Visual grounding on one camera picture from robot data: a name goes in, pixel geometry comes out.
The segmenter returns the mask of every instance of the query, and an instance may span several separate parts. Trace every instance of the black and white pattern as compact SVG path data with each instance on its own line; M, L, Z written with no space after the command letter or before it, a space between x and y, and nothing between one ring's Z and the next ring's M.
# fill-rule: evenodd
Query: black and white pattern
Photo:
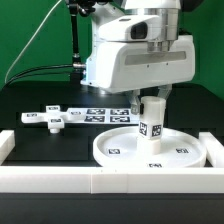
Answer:
M124 109L124 110L119 110L119 109L114 109L110 111L111 115L129 115L129 111Z
M140 124L139 124L139 133L147 136L147 129L148 129L147 124L144 124L144 123L140 122Z
M85 122L103 123L104 120L104 116L86 116Z
M80 111L71 111L70 113L71 113L71 115L80 115L81 114Z
M105 114L105 111L105 109L88 109L87 114L103 115Z
M27 114L26 116L27 117L37 117L37 113L35 113L35 114L34 113L30 113L30 114Z
M110 155L119 155L119 154L121 154L121 150L120 149L108 149L108 153Z
M111 123L130 123L130 117L118 117L112 116L110 117Z
M61 119L51 119L51 123L60 123L62 122Z
M185 149L185 148L179 148L179 149L176 149L177 150L177 153L182 153L182 154L186 154L186 153L189 153L189 151L187 150L187 149Z
M161 163L150 163L149 164L150 168L162 168L162 164Z
M162 125L152 126L152 137L160 136L162 133Z

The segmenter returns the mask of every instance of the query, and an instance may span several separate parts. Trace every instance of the white block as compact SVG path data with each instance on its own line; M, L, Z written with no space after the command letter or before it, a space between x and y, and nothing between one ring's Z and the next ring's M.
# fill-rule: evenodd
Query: white block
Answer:
M14 131L2 131L0 133L0 165L15 147Z
M127 193L224 193L223 175L213 168L135 170Z
M92 173L91 193L127 193L127 173L122 170L96 168Z
M1 193L90 193L91 168L0 167Z
M207 159L211 165L224 168L224 146L209 132L199 133L199 140L207 150Z

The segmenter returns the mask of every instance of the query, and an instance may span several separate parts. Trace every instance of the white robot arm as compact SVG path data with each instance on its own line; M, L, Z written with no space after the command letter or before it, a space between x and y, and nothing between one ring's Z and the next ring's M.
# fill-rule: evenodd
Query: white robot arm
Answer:
M127 92L133 102L139 89L191 80L193 37L178 36L178 16L187 3L195 7L201 1L114 0L124 12L108 1L98 2L93 12L94 1L87 1L90 7L80 1L82 14L84 8L93 12L92 54L81 83L111 93Z

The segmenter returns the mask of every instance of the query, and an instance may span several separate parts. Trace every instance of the white plastic part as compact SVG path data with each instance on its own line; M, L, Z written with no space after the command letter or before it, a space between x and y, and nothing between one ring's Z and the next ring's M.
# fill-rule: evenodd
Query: white plastic part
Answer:
M1 193L224 193L219 168L0 167Z
M149 158L160 153L166 100L145 96L141 98L144 113L140 115L137 151L140 157Z
M52 133L58 133L65 123L88 124L138 124L139 116L131 114L129 108L68 108L67 112L58 110L59 106L47 108L46 113L23 113L23 123L47 122Z
M2 131L0 133L0 165L15 147L14 131Z
M100 46L100 44L104 42L104 40L100 39L99 37L99 32L98 32L99 27L123 16L124 13L109 3L103 6L96 4L94 7L96 8L96 11L91 14L92 53L90 57L87 58L86 77L85 79L81 81L81 84L97 87L96 77L95 77L97 52L98 52L98 47Z
M199 140L207 150L207 159L211 165L224 168L224 146L209 132L199 133Z
M116 128L94 140L93 156L103 167L181 168L203 167L206 150L198 139L171 129L163 129L161 151L147 156L137 150L138 127Z
M179 0L124 0L124 9L180 9Z
M169 52L149 53L147 42L106 42L97 52L96 83L112 93L189 81L194 73L192 36L179 37Z
M131 30L133 26L145 23L147 35L143 39L133 39ZM106 41L150 41L158 38L162 31L161 17L156 15L130 15L123 16L99 28L99 36Z
M0 167L0 192L90 193L91 168Z

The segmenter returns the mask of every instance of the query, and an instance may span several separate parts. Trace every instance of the white cylinder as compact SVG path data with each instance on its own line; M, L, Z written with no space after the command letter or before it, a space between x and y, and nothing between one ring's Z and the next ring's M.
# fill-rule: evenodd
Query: white cylinder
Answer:
M146 96L142 97L143 114L140 115L137 150L139 156L147 158L160 153L166 100Z

